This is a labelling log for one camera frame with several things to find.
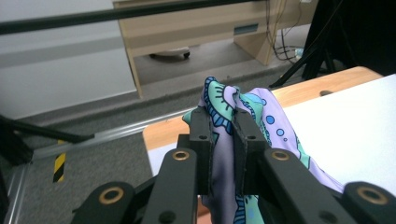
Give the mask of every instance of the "white paper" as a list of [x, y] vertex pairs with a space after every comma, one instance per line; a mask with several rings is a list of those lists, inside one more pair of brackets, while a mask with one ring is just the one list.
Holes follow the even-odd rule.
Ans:
[[346, 184], [396, 195], [396, 75], [285, 108], [305, 152]]
[[176, 146], [177, 143], [172, 143], [170, 145], [164, 147], [157, 147], [148, 151], [148, 160], [151, 166], [152, 175], [157, 175], [160, 172], [161, 164], [163, 163], [163, 158], [165, 157], [165, 154], [168, 151], [175, 149]]

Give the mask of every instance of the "wooden desk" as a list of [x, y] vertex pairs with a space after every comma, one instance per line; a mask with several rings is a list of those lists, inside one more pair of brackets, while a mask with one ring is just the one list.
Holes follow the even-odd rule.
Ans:
[[[325, 77], [318, 77], [284, 87], [273, 91], [273, 94], [282, 107], [288, 107], [318, 98], [321, 91], [341, 91], [381, 77], [368, 68], [355, 67]], [[149, 125], [143, 131], [143, 138], [147, 150], [152, 150], [175, 143], [180, 133], [189, 132], [189, 126], [181, 117], [177, 117]], [[198, 204], [198, 216], [199, 224], [210, 223], [208, 210], [200, 203]]]
[[[180, 0], [119, 0], [114, 2], [114, 7], [177, 1]], [[276, 31], [310, 23], [317, 3], [318, 0], [309, 4], [301, 4], [300, 0], [252, 1], [120, 20], [120, 30], [139, 95], [142, 96], [142, 92], [134, 57], [233, 38], [235, 44], [256, 60], [268, 64]], [[249, 25], [257, 25], [257, 29], [243, 34], [234, 31]]]

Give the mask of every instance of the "patterned fabric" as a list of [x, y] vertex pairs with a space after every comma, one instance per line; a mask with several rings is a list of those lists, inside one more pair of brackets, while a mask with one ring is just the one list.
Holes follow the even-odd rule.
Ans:
[[[292, 129], [275, 96], [266, 89], [254, 89], [241, 94], [237, 87], [225, 86], [208, 77], [198, 106], [203, 106], [213, 123], [215, 148], [212, 164], [212, 192], [203, 196], [203, 204], [209, 208], [212, 222], [263, 223], [254, 195], [235, 195], [233, 167], [233, 111], [239, 107], [250, 113], [271, 147], [283, 148], [294, 153], [323, 185], [342, 191], [343, 186], [318, 168], [314, 160], [304, 153], [297, 135]], [[190, 123], [191, 114], [183, 119]]]

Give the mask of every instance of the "floor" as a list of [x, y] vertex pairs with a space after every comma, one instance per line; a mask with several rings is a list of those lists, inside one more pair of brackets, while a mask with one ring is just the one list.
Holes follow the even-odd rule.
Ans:
[[[309, 25], [286, 31], [285, 45], [303, 46], [308, 30]], [[276, 48], [280, 45], [278, 38]], [[249, 91], [255, 87], [268, 87], [291, 67], [290, 62], [280, 61], [275, 56], [269, 65], [264, 66], [232, 40], [191, 46], [188, 60], [143, 56], [136, 58], [135, 62], [144, 100], [51, 127], [70, 133], [105, 132], [195, 106], [208, 76]], [[301, 77], [296, 74], [285, 85], [300, 81]], [[37, 150], [57, 144], [54, 140], [36, 137], [26, 137], [25, 141]], [[21, 213], [15, 223], [70, 223], [73, 218], [71, 211], [96, 187], [108, 181], [124, 181], [137, 186], [151, 176], [141, 133], [67, 152], [64, 181], [60, 183], [52, 183], [55, 157], [49, 156], [27, 165], [25, 193], [20, 200]]]

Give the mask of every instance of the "blue circle pattern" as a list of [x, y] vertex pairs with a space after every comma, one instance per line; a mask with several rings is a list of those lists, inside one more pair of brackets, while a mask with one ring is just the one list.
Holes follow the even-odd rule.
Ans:
[[278, 136], [283, 136], [283, 134], [285, 134], [285, 131], [283, 131], [283, 129], [278, 129], [278, 130], [276, 130], [276, 134]]
[[270, 116], [267, 116], [267, 117], [266, 117], [266, 120], [267, 120], [267, 123], [269, 123], [269, 124], [275, 123], [275, 119], [274, 119], [274, 117], [272, 117], [271, 115], [270, 115]]

